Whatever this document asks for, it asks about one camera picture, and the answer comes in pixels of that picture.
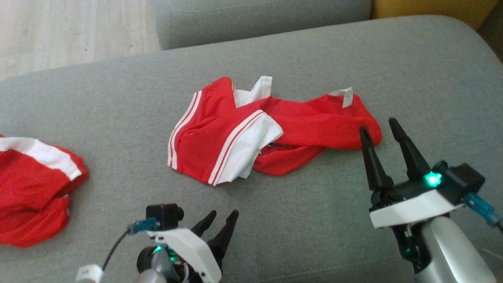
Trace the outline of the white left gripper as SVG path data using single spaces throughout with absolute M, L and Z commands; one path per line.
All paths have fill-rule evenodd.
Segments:
M 167 231 L 148 231 L 156 243 L 172 247 L 200 276 L 203 283 L 219 283 L 222 278 L 223 259 L 228 250 L 239 211 L 234 210 L 226 219 L 224 227 L 207 243 L 200 237 L 212 225 L 216 211 L 211 211 L 191 230 L 177 228 Z

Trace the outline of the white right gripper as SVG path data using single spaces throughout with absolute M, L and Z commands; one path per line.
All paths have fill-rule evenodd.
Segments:
M 374 228 L 421 222 L 457 209 L 448 199 L 450 178 L 445 162 L 431 168 L 396 118 L 389 118 L 393 137 L 399 143 L 408 180 L 394 184 L 385 173 L 365 126 L 360 127 L 363 162 L 372 191 L 370 219 Z

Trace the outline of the red white jersey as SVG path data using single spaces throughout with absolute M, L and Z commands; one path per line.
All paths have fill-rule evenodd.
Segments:
M 167 165 L 216 186 L 252 170 L 285 175 L 326 148 L 361 150 L 361 127 L 376 145 L 382 141 L 379 123 L 352 88 L 306 102 L 275 98 L 271 90 L 270 76 L 250 91 L 225 76 L 195 92 L 169 137 Z

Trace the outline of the red white-striped shorts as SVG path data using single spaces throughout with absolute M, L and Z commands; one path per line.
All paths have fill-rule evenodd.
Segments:
M 70 221 L 70 193 L 88 180 L 83 158 L 41 140 L 0 135 L 0 245 L 29 248 Z

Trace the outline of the grey sofa seat cushion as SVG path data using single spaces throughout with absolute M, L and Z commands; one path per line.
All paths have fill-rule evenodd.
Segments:
M 413 282 L 390 229 L 373 228 L 361 151 L 326 150 L 285 176 L 253 171 L 211 187 L 167 166 L 168 140 L 195 91 L 222 76 L 307 101 L 353 87 L 383 131 L 376 152 L 395 183 L 406 167 L 388 118 L 430 165 L 468 163 L 503 214 L 503 64 L 450 17 L 382 18 L 58 68 L 0 82 L 0 134 L 81 156 L 88 181 L 69 225 L 28 249 L 0 246 L 0 283 L 75 283 L 101 265 L 149 204 L 173 203 L 191 228 L 213 209 L 210 239 L 239 210 L 222 283 Z

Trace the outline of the yellow cushion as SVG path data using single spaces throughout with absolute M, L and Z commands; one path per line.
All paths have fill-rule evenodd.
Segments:
M 371 0 L 372 18 L 442 15 L 477 30 L 500 0 Z

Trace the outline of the grey sofa back cushion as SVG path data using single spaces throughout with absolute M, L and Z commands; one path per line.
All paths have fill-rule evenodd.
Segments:
M 367 21 L 372 0 L 156 0 L 160 48 Z

